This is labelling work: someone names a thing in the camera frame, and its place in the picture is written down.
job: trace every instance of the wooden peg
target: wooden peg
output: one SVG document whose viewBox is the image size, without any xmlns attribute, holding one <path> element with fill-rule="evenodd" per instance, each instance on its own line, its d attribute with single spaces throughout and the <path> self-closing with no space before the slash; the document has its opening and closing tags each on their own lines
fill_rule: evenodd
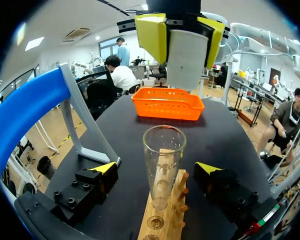
<svg viewBox="0 0 300 240">
<path fill-rule="evenodd" d="M 183 174 L 182 179 L 181 179 L 181 181 L 180 181 L 180 184 L 179 184 L 179 186 L 178 186 L 178 189 L 179 189 L 180 191 L 182 191 L 182 190 L 184 189 L 185 184 L 186 184 L 186 181 L 188 180 L 188 177 L 189 177 L 189 173 L 188 173 L 188 172 L 185 172 L 185 173 Z"/>
<path fill-rule="evenodd" d="M 180 206 L 180 207 L 177 207 L 176 210 L 175 210 L 175 212 L 176 212 L 177 214 L 182 214 L 182 213 L 184 213 L 185 211 L 187 211 L 188 209 L 189 209 L 189 207 L 188 207 L 187 205 L 182 205 L 182 206 Z"/>
<path fill-rule="evenodd" d="M 183 189 L 182 192 L 180 193 L 179 197 L 177 198 L 177 201 L 181 202 L 188 192 L 189 192 L 188 188 Z"/>
<path fill-rule="evenodd" d="M 184 227 L 186 226 L 186 223 L 184 221 L 179 221 L 179 222 L 176 222 L 174 224 L 174 227 L 177 229 L 177 228 L 180 228 L 180 229 L 183 229 Z"/>
</svg>

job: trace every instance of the clear drinking glass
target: clear drinking glass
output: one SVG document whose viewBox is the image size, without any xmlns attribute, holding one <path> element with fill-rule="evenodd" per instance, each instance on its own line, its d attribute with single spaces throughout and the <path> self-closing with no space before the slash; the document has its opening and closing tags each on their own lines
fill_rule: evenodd
<svg viewBox="0 0 300 240">
<path fill-rule="evenodd" d="M 158 125 L 149 128 L 142 140 L 152 205 L 161 211 L 167 207 L 187 139 L 174 126 Z"/>
</svg>

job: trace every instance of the shorts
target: shorts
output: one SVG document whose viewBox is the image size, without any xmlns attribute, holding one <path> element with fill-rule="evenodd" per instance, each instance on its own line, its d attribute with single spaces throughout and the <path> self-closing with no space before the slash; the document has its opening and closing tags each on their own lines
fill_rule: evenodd
<svg viewBox="0 0 300 240">
<path fill-rule="evenodd" d="M 282 137 L 278 133 L 278 128 L 276 128 L 274 125 L 271 125 L 275 129 L 275 136 L 273 139 L 270 139 L 268 143 L 273 142 L 275 145 L 277 145 L 280 148 L 280 151 L 287 149 L 287 145 L 290 142 L 290 136 L 286 136 L 286 138 Z"/>
</svg>

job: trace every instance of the ceiling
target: ceiling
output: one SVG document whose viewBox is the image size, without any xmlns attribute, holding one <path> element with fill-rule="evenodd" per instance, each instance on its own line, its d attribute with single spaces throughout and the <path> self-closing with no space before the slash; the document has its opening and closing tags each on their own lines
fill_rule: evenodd
<svg viewBox="0 0 300 240">
<path fill-rule="evenodd" d="M 141 10 L 146 0 L 108 0 L 121 10 Z M 225 17 L 230 23 L 245 23 L 261 29 L 270 30 L 278 35 L 294 39 L 293 32 L 284 24 L 284 17 L 269 7 L 264 0 L 201 0 L 201 10 Z M 59 47 L 65 36 L 72 30 L 89 28 L 92 34 L 73 45 L 97 44 L 100 40 L 116 37 L 116 23 L 128 20 L 114 8 L 97 0 L 50 0 L 26 22 L 24 40 L 19 46 L 12 42 L 4 62 L 0 79 L 11 81 L 13 75 L 37 61 L 40 53 Z M 44 36 L 40 46 L 25 52 L 28 41 Z"/>
</svg>

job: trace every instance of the man in gray shirt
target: man in gray shirt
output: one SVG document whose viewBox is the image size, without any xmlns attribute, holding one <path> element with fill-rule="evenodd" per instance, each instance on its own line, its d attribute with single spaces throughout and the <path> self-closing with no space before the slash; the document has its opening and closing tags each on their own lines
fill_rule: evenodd
<svg viewBox="0 0 300 240">
<path fill-rule="evenodd" d="M 274 110 L 270 117 L 272 124 L 264 131 L 259 146 L 258 154 L 265 149 L 267 143 L 273 142 L 281 152 L 287 151 L 298 134 L 300 129 L 300 88 L 294 91 L 294 101 L 286 101 Z M 299 141 L 300 133 L 296 137 L 294 146 L 281 164 L 281 167 L 288 166 L 296 156 L 295 147 Z"/>
</svg>

